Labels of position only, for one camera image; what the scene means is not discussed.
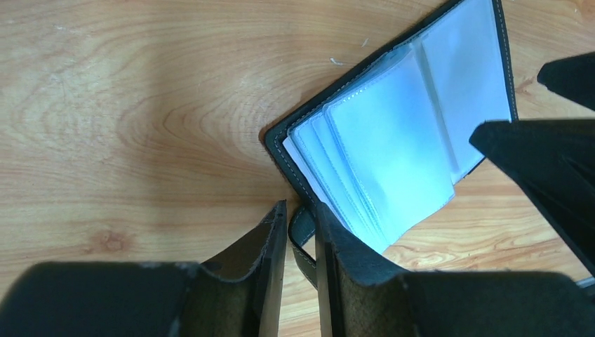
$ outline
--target wooden table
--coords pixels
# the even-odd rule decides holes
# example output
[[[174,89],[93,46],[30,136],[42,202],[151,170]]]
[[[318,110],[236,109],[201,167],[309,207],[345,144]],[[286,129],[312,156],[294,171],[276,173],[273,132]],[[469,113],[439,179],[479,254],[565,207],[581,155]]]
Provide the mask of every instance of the wooden table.
[[[5,0],[0,294],[41,260],[203,260],[297,200],[261,130],[441,0]],[[521,118],[595,117],[536,83],[595,50],[595,1],[504,0]],[[333,64],[334,58],[342,65]],[[386,256],[412,269],[586,270],[490,163]],[[288,253],[282,336],[319,334]]]

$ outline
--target black strap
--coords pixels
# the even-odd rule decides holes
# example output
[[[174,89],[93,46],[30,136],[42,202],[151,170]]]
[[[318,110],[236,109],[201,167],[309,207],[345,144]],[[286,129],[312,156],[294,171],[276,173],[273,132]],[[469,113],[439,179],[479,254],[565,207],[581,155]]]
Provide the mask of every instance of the black strap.
[[[289,242],[297,266],[314,288],[316,288],[316,261],[303,249],[303,246],[314,236],[315,230],[316,223],[312,212],[305,206],[300,206],[289,222]]]

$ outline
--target black wallet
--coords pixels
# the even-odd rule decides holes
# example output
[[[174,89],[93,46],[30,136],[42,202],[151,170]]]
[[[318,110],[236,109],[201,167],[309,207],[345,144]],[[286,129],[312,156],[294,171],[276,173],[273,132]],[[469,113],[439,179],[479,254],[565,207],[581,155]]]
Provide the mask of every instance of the black wallet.
[[[265,147],[303,201],[289,227],[300,269],[312,281],[314,260],[302,246],[314,235],[317,204],[328,204],[350,232],[380,252],[448,202],[449,184],[481,163],[483,155],[469,144],[479,124],[517,119],[501,1],[447,1],[265,133]],[[310,151],[316,146],[326,158]],[[447,159],[435,159],[439,152]],[[432,155],[420,157],[426,153]],[[440,165],[452,169],[435,169]],[[334,172],[325,169],[331,166]],[[347,187],[333,188],[339,185],[328,181]],[[413,183],[426,190],[391,199],[410,192]],[[444,188],[433,204],[421,204],[440,184]],[[332,194],[350,202],[341,204]],[[399,207],[423,211],[386,214]],[[399,223],[406,227],[396,228]]]

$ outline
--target light wood tabletop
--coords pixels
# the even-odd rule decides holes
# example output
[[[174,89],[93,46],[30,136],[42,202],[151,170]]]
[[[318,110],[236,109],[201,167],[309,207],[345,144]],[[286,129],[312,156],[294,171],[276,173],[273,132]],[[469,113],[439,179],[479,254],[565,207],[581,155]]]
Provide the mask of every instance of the light wood tabletop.
[[[503,2],[521,118],[595,117],[535,80],[595,51],[595,1]],[[205,260],[276,200],[293,210],[262,130],[440,3],[2,1],[0,295],[42,260]],[[588,275],[489,162],[385,255]],[[317,336],[316,292],[287,257],[279,334]]]

